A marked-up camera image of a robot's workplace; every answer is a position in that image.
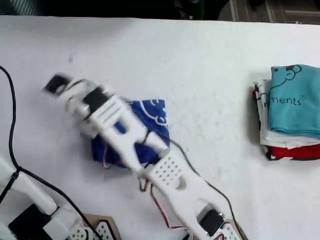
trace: robotic arm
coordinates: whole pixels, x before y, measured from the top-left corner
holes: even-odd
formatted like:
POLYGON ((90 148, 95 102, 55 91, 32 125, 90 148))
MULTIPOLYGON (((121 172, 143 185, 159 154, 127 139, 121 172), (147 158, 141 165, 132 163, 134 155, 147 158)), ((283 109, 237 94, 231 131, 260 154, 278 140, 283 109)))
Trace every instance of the robotic arm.
POLYGON ((122 163, 134 175, 150 181, 164 194, 173 212, 191 235, 199 240, 218 240, 223 234, 240 240, 237 231, 229 223, 228 227, 221 224, 214 232, 205 226, 208 224, 201 224, 195 210, 196 203, 201 201, 206 204, 206 209, 215 210, 216 213, 219 209, 219 212, 226 214, 229 212, 227 205, 216 205, 222 196, 196 174, 175 149, 167 147, 157 133, 149 131, 111 89, 97 86, 86 79, 71 81, 56 75, 45 90, 65 99, 68 111, 73 114, 83 133, 92 138, 99 134, 118 152, 122 163), (125 132, 120 132, 115 127, 116 123, 121 124, 125 132), (145 144, 158 154, 160 160, 153 168, 144 168, 140 164, 134 149, 135 143, 145 144))

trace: white plastic bracket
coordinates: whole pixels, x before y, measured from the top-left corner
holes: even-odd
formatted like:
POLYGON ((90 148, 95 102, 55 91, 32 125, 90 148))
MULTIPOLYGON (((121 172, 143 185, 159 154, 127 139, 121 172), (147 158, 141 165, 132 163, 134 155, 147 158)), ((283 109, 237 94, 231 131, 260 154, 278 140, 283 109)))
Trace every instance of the white plastic bracket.
MULTIPOLYGON (((6 186, 15 171, 14 167, 0 156, 0 186, 6 186)), ((57 209, 54 200, 45 191, 34 184, 23 172, 19 173, 19 176, 14 181, 11 189, 28 195, 47 215, 51 215, 57 209)))
POLYGON ((163 154, 147 178, 167 197, 176 216, 197 238, 210 239, 197 221, 196 204, 201 201, 218 209, 216 203, 221 196, 175 150, 167 149, 163 154))

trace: white tabletop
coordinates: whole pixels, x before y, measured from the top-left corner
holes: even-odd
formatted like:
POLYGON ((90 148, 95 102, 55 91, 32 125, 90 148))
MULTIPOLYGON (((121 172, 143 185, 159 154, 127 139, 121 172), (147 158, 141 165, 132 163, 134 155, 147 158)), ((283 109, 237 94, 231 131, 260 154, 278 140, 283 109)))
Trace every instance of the white tabletop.
MULTIPOLYGON (((57 72, 108 83, 130 99, 165 99, 171 137, 229 196, 249 239, 314 239, 320 161, 266 160, 250 86, 269 78, 271 66, 320 67, 319 39, 315 25, 1 16, 0 65, 16 90, 15 156, 83 212, 112 216, 123 240, 181 239, 127 170, 91 160, 90 142, 41 92, 57 72)), ((0 100, 0 152, 9 159, 12 101, 2 73, 0 100)), ((0 221, 30 203, 10 193, 0 221)))

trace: electrical wire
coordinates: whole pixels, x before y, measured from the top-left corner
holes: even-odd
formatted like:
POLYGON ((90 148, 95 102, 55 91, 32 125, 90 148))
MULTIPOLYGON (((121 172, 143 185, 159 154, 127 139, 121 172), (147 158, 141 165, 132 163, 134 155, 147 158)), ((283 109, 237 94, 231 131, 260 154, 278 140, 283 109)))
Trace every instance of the electrical wire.
POLYGON ((154 131, 154 133, 158 134, 160 138, 163 138, 163 139, 165 139, 165 140, 167 140, 167 141, 170 141, 173 145, 175 145, 175 146, 181 151, 181 153, 182 153, 185 161, 187 162, 187 164, 189 165, 189 167, 192 169, 192 171, 193 171, 195 174, 197 174, 199 177, 201 177, 212 189, 214 189, 214 190, 217 191, 221 196, 223 196, 224 199, 226 199, 226 201, 227 201, 227 203, 228 203, 228 205, 229 205, 229 208, 230 208, 231 216, 232 216, 232 219, 233 219, 233 221, 234 221, 235 227, 236 227, 238 233, 240 234, 241 239, 244 240, 245 238, 244 238, 242 232, 240 231, 241 228, 240 228, 240 226, 238 225, 238 223, 237 223, 237 221, 236 221, 236 217, 235 217, 235 214, 234 214, 234 211, 233 211, 233 208, 232 208, 232 205, 231 205, 231 202, 230 202, 229 198, 228 198, 222 191, 220 191, 218 188, 216 188, 216 187, 213 186, 210 182, 208 182, 206 179, 204 179, 204 178, 195 170, 195 168, 194 168, 194 167, 192 166, 192 164, 190 163, 189 158, 188 158, 186 152, 184 151, 184 149, 183 149, 176 141, 174 141, 174 140, 172 140, 172 139, 170 139, 170 138, 168 138, 168 137, 166 137, 166 136, 163 136, 163 135, 159 134, 159 133, 156 132, 156 131, 154 131))
POLYGON ((178 229, 187 229, 185 226, 171 226, 170 225, 170 222, 169 222, 169 219, 166 215, 166 212, 165 210, 162 208, 162 206, 160 205, 159 201, 157 200, 156 196, 154 195, 154 192, 153 192, 153 188, 154 188, 154 185, 151 184, 151 187, 150 187, 150 195, 154 201, 154 203, 156 204, 156 206, 158 207, 158 209, 160 210, 160 213, 161 215, 163 216, 163 219, 165 221, 165 224, 167 226, 168 229, 172 229, 172 230, 178 230, 178 229))
POLYGON ((83 219, 83 221, 87 224, 87 226, 92 230, 92 232, 97 236, 97 238, 99 240, 103 240, 103 238, 100 236, 100 234, 97 232, 97 230, 90 224, 90 222, 88 221, 88 219, 86 218, 86 216, 80 211, 80 209, 77 207, 77 205, 68 197, 67 194, 65 194, 61 189, 59 189, 58 187, 52 185, 51 183, 45 181, 44 179, 42 179, 41 177, 37 176, 36 174, 34 174, 33 172, 19 166, 19 164, 17 163, 17 160, 15 158, 15 154, 14 154, 14 150, 13 150, 13 137, 14 137, 14 130, 15 130, 15 124, 16 124, 16 118, 17 118, 17 106, 16 106, 16 93, 15 93, 15 88, 14 88, 14 84, 13 81, 11 79, 10 74, 8 73, 8 71, 0 65, 0 70, 2 70, 4 72, 4 74, 7 76, 8 81, 9 81, 9 85, 10 85, 10 89, 11 89, 11 96, 12 96, 12 122, 11 122, 11 127, 10 127, 10 134, 9 134, 9 154, 10 154, 10 158, 11 161, 14 165, 14 167, 16 168, 16 175, 14 175, 15 173, 13 173, 13 175, 11 176, 11 179, 9 181, 9 183, 6 185, 4 191, 2 192, 2 194, 0 195, 0 203, 2 202, 3 198, 6 196, 6 194, 8 193, 9 189, 11 188, 12 184, 14 183, 15 179, 17 179, 19 172, 23 172, 26 175, 34 178, 35 180, 39 181, 40 183, 42 183, 43 185, 45 185, 46 187, 54 190, 55 192, 57 192, 59 195, 61 195, 62 197, 64 197, 65 200, 67 200, 67 202, 75 209, 75 211, 81 216, 81 218, 83 219))
POLYGON ((216 236, 213 240, 224 240, 225 239, 225 235, 223 235, 222 233, 220 233, 218 236, 216 236))

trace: black wire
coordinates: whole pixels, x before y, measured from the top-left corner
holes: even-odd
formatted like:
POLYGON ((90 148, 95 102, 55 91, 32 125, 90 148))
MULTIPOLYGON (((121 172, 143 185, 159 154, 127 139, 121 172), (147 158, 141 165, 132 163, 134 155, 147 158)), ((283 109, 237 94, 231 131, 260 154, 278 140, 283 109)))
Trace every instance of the black wire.
MULTIPOLYGON (((161 138, 163 138, 163 139, 165 139, 165 140, 170 141, 171 143, 173 143, 173 145, 175 145, 175 146, 181 151, 181 153, 183 154, 183 157, 184 157, 185 161, 188 163, 188 165, 189 165, 189 167, 192 169, 192 171, 194 171, 195 174, 197 174, 199 177, 201 177, 201 175, 200 175, 200 174, 195 170, 195 168, 191 165, 191 163, 190 163, 190 161, 189 161, 189 158, 188 158, 186 152, 184 151, 184 149, 183 149, 176 141, 174 141, 174 140, 172 140, 172 139, 170 139, 170 138, 168 138, 168 137, 166 137, 166 136, 163 136, 163 135, 159 134, 158 132, 155 132, 155 131, 154 131, 154 133, 158 134, 159 137, 161 137, 161 138)), ((221 196, 223 196, 223 197, 226 199, 226 201, 228 202, 229 208, 230 208, 230 212, 231 212, 232 219, 233 219, 233 221, 234 221, 235 227, 236 227, 236 229, 238 230, 238 232, 239 232, 242 240, 244 240, 245 238, 244 238, 242 232, 240 231, 241 228, 239 227, 239 225, 238 225, 238 223, 237 223, 237 221, 236 221, 236 217, 235 217, 235 214, 234 214, 234 211, 233 211, 233 208, 232 208, 232 205, 231 205, 231 202, 230 202, 229 198, 228 198, 222 191, 220 191, 218 188, 216 188, 215 186, 213 186, 210 182, 208 182, 208 181, 205 180, 204 178, 202 178, 202 179, 203 179, 212 189, 216 190, 221 196)))
POLYGON ((2 203, 2 201, 4 200, 5 196, 7 195, 8 191, 10 190, 10 188, 12 187, 12 185, 14 184, 15 180, 18 178, 19 176, 19 172, 21 169, 17 169, 10 178, 10 181, 8 182, 8 184, 5 186, 5 188, 3 189, 1 195, 0 195, 0 204, 2 203))
POLYGON ((42 179, 41 177, 37 176, 36 174, 34 174, 33 172, 19 166, 19 164, 17 163, 17 160, 15 158, 15 154, 14 154, 14 150, 13 150, 13 138, 14 138, 14 130, 15 130, 15 124, 16 124, 16 93, 15 93, 15 88, 14 88, 14 84, 13 81, 11 79, 10 74, 7 72, 7 70, 2 67, 0 65, 0 69, 4 72, 4 74, 7 76, 8 80, 9 80, 9 84, 10 84, 10 89, 11 89, 11 95, 12 95, 12 123, 11 123, 11 127, 10 127, 10 134, 9 134, 9 153, 10 153, 10 158, 11 161, 14 165, 14 167, 17 169, 16 172, 13 173, 13 175, 11 176, 11 179, 9 181, 9 183, 5 186, 3 192, 0 195, 0 204, 2 202, 2 200, 5 198, 6 194, 8 193, 9 189, 11 188, 11 186, 13 185, 14 181, 18 178, 19 176, 19 172, 23 172, 27 175, 29 175, 30 177, 34 178, 35 180, 39 181, 40 183, 42 183, 43 185, 47 186, 48 188, 54 190, 55 192, 57 192, 58 194, 60 194, 62 197, 64 197, 65 200, 67 200, 67 202, 75 209, 75 211, 81 216, 81 218, 83 219, 83 221, 87 224, 87 226, 92 230, 92 232, 97 236, 97 238, 99 240, 103 240, 103 238, 99 235, 99 233, 96 231, 96 229, 90 224, 90 222, 88 221, 88 219, 85 217, 85 215, 80 211, 80 209, 76 206, 76 204, 68 197, 67 194, 65 194, 61 189, 59 189, 58 187, 52 185, 51 183, 45 181, 44 179, 42 179))

